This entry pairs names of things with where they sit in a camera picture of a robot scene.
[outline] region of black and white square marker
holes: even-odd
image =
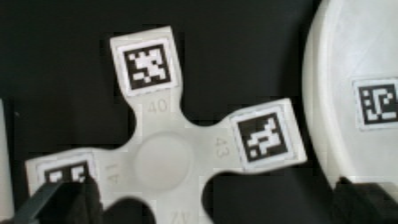
[[[163,44],[124,52],[131,90],[171,82]]]
[[[57,157],[37,165],[39,183],[83,182],[87,175],[96,178],[94,157],[82,153],[73,157]]]
[[[243,166],[252,168],[293,157],[281,107],[233,118]]]
[[[146,40],[117,48],[123,82],[130,96],[178,85],[167,38]]]
[[[44,171],[48,183],[83,182],[89,176],[89,164],[80,162]]]
[[[355,81],[361,128],[398,127],[398,80]]]

